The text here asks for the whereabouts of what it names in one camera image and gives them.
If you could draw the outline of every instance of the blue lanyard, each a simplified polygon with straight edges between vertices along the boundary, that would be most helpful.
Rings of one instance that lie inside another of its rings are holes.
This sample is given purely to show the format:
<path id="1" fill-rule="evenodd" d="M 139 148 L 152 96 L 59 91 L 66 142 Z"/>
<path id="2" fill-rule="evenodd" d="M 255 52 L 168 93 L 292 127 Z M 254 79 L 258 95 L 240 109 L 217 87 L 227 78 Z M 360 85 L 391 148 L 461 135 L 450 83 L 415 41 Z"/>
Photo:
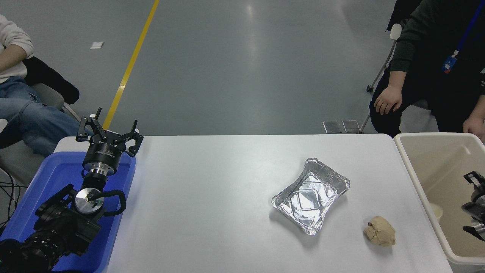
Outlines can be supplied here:
<path id="1" fill-rule="evenodd" d="M 470 24 L 468 24 L 468 27 L 467 27 L 467 30 L 465 31 L 465 34 L 463 34 L 463 37 L 461 37 L 461 41 L 458 44 L 458 47 L 456 48 L 456 51 L 461 51 L 461 49 L 463 48 L 463 45 L 465 44 L 465 42 L 466 42 L 466 40 L 468 38 L 468 34 L 470 33 L 471 29 L 473 28 L 473 25 L 475 25 L 475 21 L 477 20 L 478 15 L 480 15 L 480 12 L 482 11 L 482 8 L 484 7 L 484 5 L 485 5 L 485 0 L 482 0 L 480 2 L 480 5 L 478 5 L 478 8 L 477 8 L 477 11 L 475 12 L 475 15 L 471 19 Z M 477 38 L 479 38 L 480 36 L 482 36 L 482 34 L 483 33 L 481 33 L 480 35 L 478 35 L 478 37 L 476 37 L 475 39 L 473 39 L 473 41 L 475 41 Z"/>

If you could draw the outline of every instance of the aluminum foil tray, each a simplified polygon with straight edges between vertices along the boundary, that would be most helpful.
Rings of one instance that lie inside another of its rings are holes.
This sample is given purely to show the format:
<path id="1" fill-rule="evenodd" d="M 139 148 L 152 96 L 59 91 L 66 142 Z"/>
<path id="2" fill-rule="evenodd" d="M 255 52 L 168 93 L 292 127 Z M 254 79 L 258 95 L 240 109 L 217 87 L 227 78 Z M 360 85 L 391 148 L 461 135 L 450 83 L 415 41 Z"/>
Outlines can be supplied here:
<path id="1" fill-rule="evenodd" d="M 350 181 L 316 158 L 305 162 L 298 179 L 271 201 L 305 233 L 315 235 L 332 203 L 350 188 Z"/>

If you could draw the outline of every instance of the id badge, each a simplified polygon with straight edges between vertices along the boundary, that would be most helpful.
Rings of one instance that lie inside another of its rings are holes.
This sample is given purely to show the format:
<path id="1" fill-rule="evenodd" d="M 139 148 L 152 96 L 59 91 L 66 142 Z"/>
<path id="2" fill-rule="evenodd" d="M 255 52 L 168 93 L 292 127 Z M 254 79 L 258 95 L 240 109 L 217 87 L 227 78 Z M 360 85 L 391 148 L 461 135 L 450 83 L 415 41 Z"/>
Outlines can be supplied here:
<path id="1" fill-rule="evenodd" d="M 446 74 L 448 74 L 452 70 L 455 63 L 456 63 L 456 58 L 453 55 L 448 56 L 446 58 L 445 62 L 443 63 L 441 70 L 443 72 L 445 72 Z"/>

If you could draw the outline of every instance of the gray floor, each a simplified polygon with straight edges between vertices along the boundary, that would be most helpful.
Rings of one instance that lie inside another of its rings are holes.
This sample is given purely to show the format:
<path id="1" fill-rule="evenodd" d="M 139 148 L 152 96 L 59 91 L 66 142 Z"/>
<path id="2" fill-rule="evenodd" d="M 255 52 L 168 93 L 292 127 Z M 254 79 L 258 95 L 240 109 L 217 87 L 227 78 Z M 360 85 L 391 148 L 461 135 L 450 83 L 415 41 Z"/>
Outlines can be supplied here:
<path id="1" fill-rule="evenodd" d="M 152 4 L 0 1 L 1 13 L 31 35 L 36 56 L 80 89 L 72 108 L 88 115 L 103 107 L 102 119 Z M 323 134 L 324 120 L 362 122 L 365 86 L 391 45 L 393 5 L 162 0 L 110 129 L 124 133 L 137 119 L 144 135 Z M 94 41 L 105 44 L 90 50 Z M 436 131 L 427 111 L 408 112 L 403 132 Z M 369 124 L 365 132 L 375 131 Z M 4 161 L 16 157 L 6 152 Z"/>

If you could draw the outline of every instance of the jeans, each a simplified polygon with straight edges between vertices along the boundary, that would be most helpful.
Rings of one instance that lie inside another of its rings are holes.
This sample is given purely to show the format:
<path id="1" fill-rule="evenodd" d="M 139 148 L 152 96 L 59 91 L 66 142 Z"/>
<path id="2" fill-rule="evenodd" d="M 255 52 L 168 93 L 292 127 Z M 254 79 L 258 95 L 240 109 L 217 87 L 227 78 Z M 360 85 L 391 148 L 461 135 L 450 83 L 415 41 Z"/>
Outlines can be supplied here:
<path id="1" fill-rule="evenodd" d="M 0 133 L 0 147 L 23 140 L 44 157 L 54 152 L 59 140 L 75 136 L 79 128 L 72 117 L 43 105 L 38 94 L 18 76 L 0 84 L 0 119 L 8 121 Z"/>

